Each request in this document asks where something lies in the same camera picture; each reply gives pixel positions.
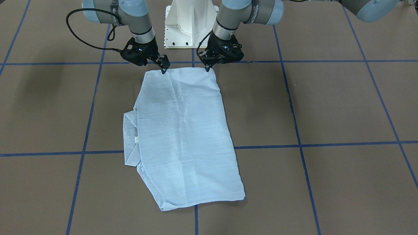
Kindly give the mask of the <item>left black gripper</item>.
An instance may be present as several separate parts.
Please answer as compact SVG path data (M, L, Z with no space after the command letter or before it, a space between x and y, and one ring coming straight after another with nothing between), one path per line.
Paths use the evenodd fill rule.
M232 34L231 39L223 40L218 38L213 31L208 33L203 40L198 45L198 49L202 43L208 38L207 50L211 50L219 54L219 61L217 64L227 64L241 61L244 57L244 53L242 52L242 45L238 42L235 35ZM206 72L209 72L210 69L214 66L213 63L205 64Z

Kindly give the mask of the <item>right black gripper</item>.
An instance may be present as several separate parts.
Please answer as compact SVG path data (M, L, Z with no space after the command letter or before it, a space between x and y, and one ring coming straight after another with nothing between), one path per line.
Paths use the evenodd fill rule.
M138 43L136 42L136 39L132 37L127 43L134 44L138 47L137 63L133 63L134 65L145 66L148 64L148 60L151 60L154 64L159 66L162 74L167 72L170 67L170 61L167 55L159 54L155 38L148 43Z

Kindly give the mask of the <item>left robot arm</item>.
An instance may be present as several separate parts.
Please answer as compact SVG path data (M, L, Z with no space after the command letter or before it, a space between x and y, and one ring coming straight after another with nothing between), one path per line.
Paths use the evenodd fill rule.
M363 22L387 15L397 0L339 0L338 3ZM282 0L223 0L212 30L204 37L206 49L197 52L206 71L216 64L241 61L242 45L236 39L240 24L276 25L284 15Z

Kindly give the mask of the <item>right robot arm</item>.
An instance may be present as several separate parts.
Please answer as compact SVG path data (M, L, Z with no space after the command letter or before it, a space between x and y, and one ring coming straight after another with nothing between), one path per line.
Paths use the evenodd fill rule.
M112 24L113 28L127 26L132 38L123 49L115 49L122 59L137 66L151 60L162 74L170 67L167 55L158 52L154 28L144 0L84 0L85 18L94 23Z

